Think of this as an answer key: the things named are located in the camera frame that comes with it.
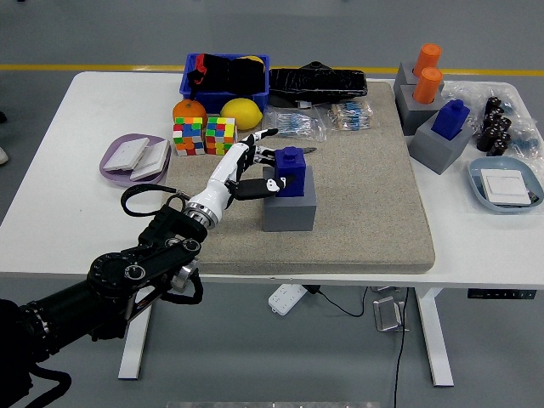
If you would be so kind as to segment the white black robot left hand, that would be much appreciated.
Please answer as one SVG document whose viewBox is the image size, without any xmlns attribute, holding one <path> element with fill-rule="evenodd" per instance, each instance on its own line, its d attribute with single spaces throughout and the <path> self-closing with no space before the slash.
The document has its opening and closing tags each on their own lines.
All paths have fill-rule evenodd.
<svg viewBox="0 0 544 408">
<path fill-rule="evenodd" d="M 241 175 L 255 163 L 275 165 L 274 151 L 258 145 L 258 141 L 278 133 L 276 128 L 251 133 L 233 144 L 216 166 L 207 187 L 193 196 L 184 213 L 211 230 L 217 226 L 233 200 L 246 201 L 275 196 L 291 184 L 295 177 L 255 178 L 243 180 Z"/>
</svg>

